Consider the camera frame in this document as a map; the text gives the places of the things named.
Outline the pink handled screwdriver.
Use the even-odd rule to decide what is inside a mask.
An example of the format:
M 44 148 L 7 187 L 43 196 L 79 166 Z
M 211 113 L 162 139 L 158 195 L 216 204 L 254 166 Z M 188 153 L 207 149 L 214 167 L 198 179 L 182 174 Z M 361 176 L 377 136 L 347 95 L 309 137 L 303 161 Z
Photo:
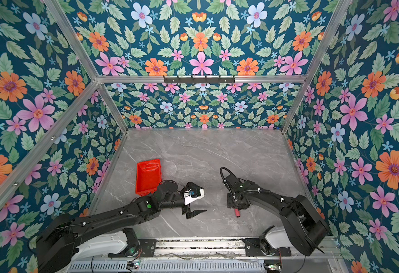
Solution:
M 240 218 L 241 217 L 240 210 L 234 209 L 234 211 L 235 211 L 236 218 Z

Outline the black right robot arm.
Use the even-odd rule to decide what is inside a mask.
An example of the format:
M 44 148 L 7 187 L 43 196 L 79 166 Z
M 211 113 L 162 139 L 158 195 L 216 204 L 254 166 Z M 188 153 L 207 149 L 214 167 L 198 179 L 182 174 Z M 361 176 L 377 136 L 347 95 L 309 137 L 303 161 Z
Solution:
M 251 180 L 235 176 L 226 167 L 220 175 L 227 194 L 227 207 L 246 210 L 255 205 L 275 216 L 282 227 L 271 226 L 260 237 L 260 249 L 267 255 L 281 248 L 295 248 L 304 256 L 320 250 L 320 244 L 329 235 L 330 228 L 309 200 L 303 196 L 283 196 L 260 187 Z

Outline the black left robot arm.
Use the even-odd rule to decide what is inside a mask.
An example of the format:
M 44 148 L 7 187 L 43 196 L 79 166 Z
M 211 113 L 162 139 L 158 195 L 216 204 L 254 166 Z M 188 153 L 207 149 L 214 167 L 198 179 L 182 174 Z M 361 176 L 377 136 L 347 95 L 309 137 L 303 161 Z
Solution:
M 118 251 L 122 252 L 133 239 L 132 235 L 126 235 L 125 228 L 151 221 L 163 209 L 181 208 L 186 218 L 193 218 L 202 211 L 191 211 L 190 204 L 204 196 L 204 188 L 193 182 L 180 190 L 176 182 L 165 180 L 155 193 L 135 198 L 122 207 L 85 217 L 58 216 L 36 240 L 38 271 L 56 273 L 67 268 L 74 258 L 83 254 L 86 243 L 94 250 L 106 241 L 117 240 Z

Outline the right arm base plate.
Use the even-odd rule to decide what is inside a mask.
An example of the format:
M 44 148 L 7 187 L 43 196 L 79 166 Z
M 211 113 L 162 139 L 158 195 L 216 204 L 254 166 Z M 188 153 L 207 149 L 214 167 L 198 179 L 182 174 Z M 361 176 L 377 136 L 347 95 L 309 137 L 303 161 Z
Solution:
M 259 238 L 242 238 L 245 244 L 245 252 L 247 257 L 290 257 L 290 248 L 274 249 L 268 245 L 266 240 Z

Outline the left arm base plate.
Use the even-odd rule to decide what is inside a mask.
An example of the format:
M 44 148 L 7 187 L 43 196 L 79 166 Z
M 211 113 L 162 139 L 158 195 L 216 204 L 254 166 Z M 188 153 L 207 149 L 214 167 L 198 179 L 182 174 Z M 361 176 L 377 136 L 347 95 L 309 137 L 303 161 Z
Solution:
M 139 239 L 118 254 L 109 254 L 110 258 L 150 258 L 154 256 L 157 240 L 155 239 Z

